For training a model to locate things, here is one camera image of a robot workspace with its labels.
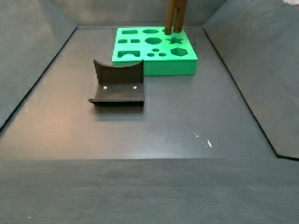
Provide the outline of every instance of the black object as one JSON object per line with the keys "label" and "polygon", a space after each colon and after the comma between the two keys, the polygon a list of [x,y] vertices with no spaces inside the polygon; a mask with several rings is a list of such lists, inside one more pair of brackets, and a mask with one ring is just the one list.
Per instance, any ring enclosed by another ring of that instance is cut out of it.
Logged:
{"label": "black object", "polygon": [[132,66],[108,66],[94,60],[98,73],[98,93],[94,104],[144,103],[144,62]]}

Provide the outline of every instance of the hexagonal hole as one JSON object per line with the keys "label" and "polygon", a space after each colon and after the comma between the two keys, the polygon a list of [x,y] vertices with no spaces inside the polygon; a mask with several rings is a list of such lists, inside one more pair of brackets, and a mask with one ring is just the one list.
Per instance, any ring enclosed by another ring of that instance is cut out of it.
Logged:
{"label": "hexagonal hole", "polygon": [[159,38],[147,38],[144,42],[150,45],[159,45],[163,41]]}
{"label": "hexagonal hole", "polygon": [[180,57],[188,54],[187,50],[180,47],[174,48],[171,50],[171,53],[172,53],[172,55],[180,56]]}

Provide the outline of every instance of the gray table surface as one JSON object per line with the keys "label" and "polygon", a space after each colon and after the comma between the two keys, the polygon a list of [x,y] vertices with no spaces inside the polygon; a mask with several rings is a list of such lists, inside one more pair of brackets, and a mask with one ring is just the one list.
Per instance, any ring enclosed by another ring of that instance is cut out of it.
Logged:
{"label": "gray table surface", "polygon": [[274,158],[200,27],[192,76],[144,77],[144,107],[96,108],[92,60],[111,64],[116,28],[80,27],[0,136],[0,158]]}

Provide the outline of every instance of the star-shaped hole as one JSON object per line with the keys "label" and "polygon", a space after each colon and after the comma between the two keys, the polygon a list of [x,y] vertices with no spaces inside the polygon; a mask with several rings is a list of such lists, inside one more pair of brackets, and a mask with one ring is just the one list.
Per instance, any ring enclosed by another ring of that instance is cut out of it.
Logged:
{"label": "star-shaped hole", "polygon": [[167,40],[171,41],[171,44],[180,44],[183,42],[183,39],[176,37],[168,38]]}

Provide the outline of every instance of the circular hole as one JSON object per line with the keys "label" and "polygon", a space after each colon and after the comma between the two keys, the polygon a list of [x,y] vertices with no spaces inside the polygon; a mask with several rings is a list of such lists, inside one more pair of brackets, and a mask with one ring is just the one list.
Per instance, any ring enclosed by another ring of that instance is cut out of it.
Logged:
{"label": "circular hole", "polygon": [[144,42],[146,42],[147,44],[150,44],[150,45],[158,45],[158,44],[160,44],[163,41],[162,41],[159,38],[147,38],[147,39],[144,40]]}
{"label": "circular hole", "polygon": [[144,33],[158,33],[158,30],[144,30]]}

